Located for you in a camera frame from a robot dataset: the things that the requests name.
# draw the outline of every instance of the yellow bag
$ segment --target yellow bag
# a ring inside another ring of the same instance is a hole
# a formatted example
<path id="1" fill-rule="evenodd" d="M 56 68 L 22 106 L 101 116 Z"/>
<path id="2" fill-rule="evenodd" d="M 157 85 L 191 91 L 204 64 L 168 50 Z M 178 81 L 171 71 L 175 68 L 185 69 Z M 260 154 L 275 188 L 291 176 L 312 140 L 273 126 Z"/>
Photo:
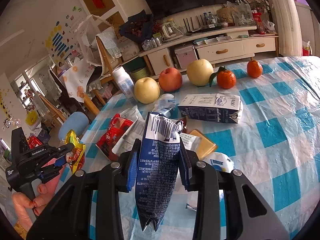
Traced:
<path id="1" fill-rule="evenodd" d="M 73 143 L 73 150 L 66 154 L 67 163 L 70 166 L 72 174 L 80 170 L 84 164 L 85 144 L 79 143 L 75 131 L 70 130 L 65 139 L 65 144 Z"/>
<path id="2" fill-rule="evenodd" d="M 32 126 L 39 118 L 39 115 L 36 110 L 31 110 L 27 113 L 26 123 L 29 126 Z"/>

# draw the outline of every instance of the curtain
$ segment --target curtain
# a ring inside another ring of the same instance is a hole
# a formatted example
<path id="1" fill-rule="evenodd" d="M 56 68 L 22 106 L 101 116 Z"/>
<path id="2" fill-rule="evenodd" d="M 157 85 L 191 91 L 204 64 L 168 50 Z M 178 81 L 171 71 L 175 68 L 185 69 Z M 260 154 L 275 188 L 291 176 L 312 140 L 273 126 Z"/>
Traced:
<path id="1" fill-rule="evenodd" d="M 269 0 L 279 33 L 279 53 L 283 56 L 302 56 L 302 37 L 294 0 Z"/>

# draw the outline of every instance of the plastic bottle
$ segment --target plastic bottle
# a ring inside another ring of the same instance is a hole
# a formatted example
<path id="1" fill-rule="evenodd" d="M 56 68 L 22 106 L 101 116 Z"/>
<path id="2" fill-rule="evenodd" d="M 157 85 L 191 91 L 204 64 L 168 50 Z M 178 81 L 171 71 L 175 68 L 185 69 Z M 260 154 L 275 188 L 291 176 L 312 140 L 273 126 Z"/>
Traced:
<path id="1" fill-rule="evenodd" d="M 203 15 L 204 15 L 204 20 L 205 20 L 206 24 L 209 25 L 210 24 L 209 16 L 207 15 L 206 12 L 204 12 Z"/>
<path id="2" fill-rule="evenodd" d="M 131 104 L 136 105 L 137 100 L 134 96 L 134 84 L 129 74 L 121 66 L 116 68 L 112 72 L 112 75 L 125 97 L 128 98 Z"/>
<path id="3" fill-rule="evenodd" d="M 172 94 L 163 94 L 161 98 L 159 98 L 155 102 L 155 106 L 153 107 L 154 112 L 158 112 L 163 114 L 165 117 L 170 118 L 171 113 L 176 108 L 176 100 L 174 95 Z"/>
<path id="4" fill-rule="evenodd" d="M 208 13 L 209 13 L 210 24 L 216 24 L 217 23 L 216 18 L 213 16 L 211 12 L 208 12 Z"/>

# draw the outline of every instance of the pink storage box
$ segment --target pink storage box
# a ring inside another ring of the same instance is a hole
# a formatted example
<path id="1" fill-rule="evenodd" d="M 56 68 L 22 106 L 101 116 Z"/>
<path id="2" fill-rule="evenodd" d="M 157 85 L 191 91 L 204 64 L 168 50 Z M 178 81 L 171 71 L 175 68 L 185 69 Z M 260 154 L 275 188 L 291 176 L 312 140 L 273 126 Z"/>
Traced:
<path id="1" fill-rule="evenodd" d="M 179 46 L 174 49 L 174 53 L 177 56 L 181 68 L 187 68 L 191 62 L 198 60 L 195 47 L 192 44 Z"/>

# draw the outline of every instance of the window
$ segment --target window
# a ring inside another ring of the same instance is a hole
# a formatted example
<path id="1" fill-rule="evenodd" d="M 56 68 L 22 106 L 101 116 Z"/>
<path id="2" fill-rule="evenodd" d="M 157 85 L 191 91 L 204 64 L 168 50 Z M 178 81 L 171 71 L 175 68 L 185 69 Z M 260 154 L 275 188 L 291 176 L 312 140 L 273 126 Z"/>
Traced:
<path id="1" fill-rule="evenodd" d="M 0 139 L 0 141 L 3 143 L 3 145 L 9 149 L 9 151 L 11 151 L 10 147 L 5 143 L 5 141 L 3 139 Z"/>
<path id="2" fill-rule="evenodd" d="M 30 81 L 31 81 L 31 84 L 33 85 L 33 87 L 35 88 L 35 90 L 37 90 L 38 92 L 40 92 L 44 96 L 44 93 L 42 92 L 42 90 L 40 89 L 38 84 L 36 83 L 35 79 L 32 78 Z"/>

